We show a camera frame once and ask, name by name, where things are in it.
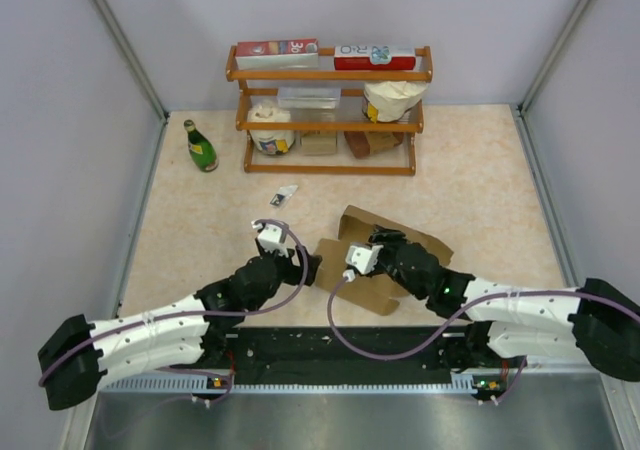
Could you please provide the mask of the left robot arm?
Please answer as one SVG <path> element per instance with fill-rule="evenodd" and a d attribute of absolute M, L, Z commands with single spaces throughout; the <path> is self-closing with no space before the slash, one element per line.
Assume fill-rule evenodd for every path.
<path fill-rule="evenodd" d="M 321 262 L 305 247 L 262 251 L 231 276 L 164 307 L 111 320 L 67 318 L 37 353 L 49 409 L 75 407 L 111 383 L 161 367 L 220 364 L 227 334 L 266 313 L 281 286 L 312 285 Z"/>

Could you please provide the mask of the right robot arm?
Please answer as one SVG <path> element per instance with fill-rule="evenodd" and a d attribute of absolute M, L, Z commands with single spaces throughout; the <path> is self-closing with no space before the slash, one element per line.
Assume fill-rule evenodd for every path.
<path fill-rule="evenodd" d="M 373 274 L 385 274 L 427 309 L 469 322 L 466 350 L 476 364 L 499 357 L 548 356 L 588 362 L 610 377 L 639 379 L 639 306 L 610 283 L 534 289 L 498 284 L 440 264 L 400 230 L 377 226 Z"/>

